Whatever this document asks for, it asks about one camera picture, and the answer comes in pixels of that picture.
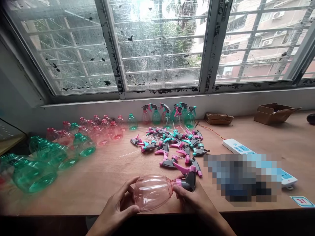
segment sticker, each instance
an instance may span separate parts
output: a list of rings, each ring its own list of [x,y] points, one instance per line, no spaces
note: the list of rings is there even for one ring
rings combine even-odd
[[[290,196],[301,207],[315,207],[306,197]]]

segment open cardboard box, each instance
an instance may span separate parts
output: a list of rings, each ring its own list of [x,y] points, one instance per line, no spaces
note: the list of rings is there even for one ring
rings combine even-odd
[[[283,123],[295,111],[301,108],[293,108],[277,103],[260,105],[254,116],[254,121],[265,125]]]

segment cardboard box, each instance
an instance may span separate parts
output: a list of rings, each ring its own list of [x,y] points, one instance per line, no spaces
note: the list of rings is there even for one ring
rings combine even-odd
[[[260,105],[255,113],[254,121],[265,125],[283,123],[293,112],[299,109],[301,108],[293,108],[277,103]]]
[[[207,112],[204,119],[211,125],[229,125],[234,116]]]

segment white power strip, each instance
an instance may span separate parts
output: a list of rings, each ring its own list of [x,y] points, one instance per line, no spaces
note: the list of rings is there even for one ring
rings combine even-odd
[[[248,147],[244,146],[243,144],[239,143],[235,139],[226,139],[222,142],[223,146],[229,149],[234,154],[256,154]],[[297,178],[293,177],[292,175],[288,174],[284,170],[281,170],[281,185],[282,187],[286,187],[289,190],[292,190],[292,184],[296,183],[298,180]]]

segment pink plastic bottle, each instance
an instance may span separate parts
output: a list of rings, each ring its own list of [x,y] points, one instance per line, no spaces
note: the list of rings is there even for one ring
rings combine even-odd
[[[104,115],[103,119],[108,120],[108,122],[111,122],[111,119],[108,117],[108,115]]]
[[[84,117],[80,117],[80,125],[82,126],[86,125],[86,119]]]
[[[69,121],[64,121],[62,123],[63,123],[63,129],[69,132],[71,130],[71,123]]]
[[[99,126],[102,123],[102,120],[98,115],[94,115],[94,122]]]
[[[59,134],[55,128],[47,128],[46,139],[53,142],[59,138]]]
[[[78,133],[81,133],[81,134],[83,134],[85,136],[91,137],[92,131],[87,129],[85,126],[79,126]]]
[[[121,115],[118,116],[117,124],[118,124],[118,126],[120,126],[121,131],[126,131],[127,130],[127,124],[126,124],[126,122],[124,121],[124,118],[122,118]]]
[[[93,130],[93,127],[96,126],[97,124],[93,121],[93,120],[87,120],[86,121],[86,127],[89,129],[89,130]]]
[[[116,124],[115,121],[111,122],[110,132],[109,136],[112,140],[118,140],[121,139],[123,136],[123,132],[120,129],[120,127]]]
[[[170,180],[164,175],[146,175],[135,184],[135,204],[140,211],[151,211],[165,204],[173,194],[173,186],[181,180]]]
[[[94,126],[91,134],[92,141],[96,146],[101,147],[109,142],[109,137],[106,133],[102,132],[99,126]]]
[[[66,130],[58,131],[59,138],[57,139],[57,143],[65,146],[71,146],[73,144],[74,135]]]

